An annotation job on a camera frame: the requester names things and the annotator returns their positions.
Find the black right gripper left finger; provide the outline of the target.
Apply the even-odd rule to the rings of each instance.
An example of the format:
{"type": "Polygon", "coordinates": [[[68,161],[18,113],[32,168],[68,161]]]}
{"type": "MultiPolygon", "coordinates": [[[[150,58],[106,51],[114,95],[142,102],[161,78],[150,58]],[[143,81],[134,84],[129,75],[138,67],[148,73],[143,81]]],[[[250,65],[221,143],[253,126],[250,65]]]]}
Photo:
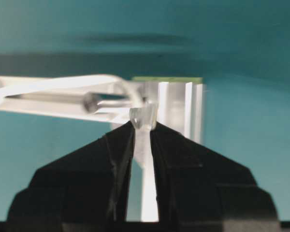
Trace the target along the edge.
{"type": "Polygon", "coordinates": [[[135,130],[128,122],[36,170],[9,221],[106,222],[127,215],[135,130]]]}

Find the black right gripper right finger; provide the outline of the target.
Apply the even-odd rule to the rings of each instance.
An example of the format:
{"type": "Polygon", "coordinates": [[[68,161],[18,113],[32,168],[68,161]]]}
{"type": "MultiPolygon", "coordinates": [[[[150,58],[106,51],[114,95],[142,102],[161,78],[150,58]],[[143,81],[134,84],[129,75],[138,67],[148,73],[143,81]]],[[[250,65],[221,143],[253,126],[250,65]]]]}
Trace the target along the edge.
{"type": "Polygon", "coordinates": [[[150,145],[160,220],[277,220],[271,195],[246,166],[160,123],[150,145]]]}

